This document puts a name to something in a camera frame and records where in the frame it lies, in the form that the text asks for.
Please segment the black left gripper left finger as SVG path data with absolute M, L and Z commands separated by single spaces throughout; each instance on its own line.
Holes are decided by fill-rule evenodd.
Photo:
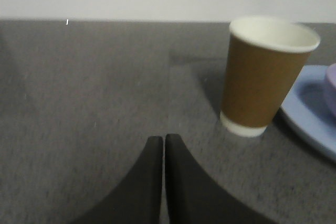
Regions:
M 162 170 L 163 139 L 150 136 L 117 187 L 72 223 L 159 223 Z

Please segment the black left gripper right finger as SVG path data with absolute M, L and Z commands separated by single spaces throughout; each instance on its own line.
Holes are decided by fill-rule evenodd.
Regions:
M 165 137 L 165 190 L 170 223 L 273 223 L 221 188 L 178 134 Z

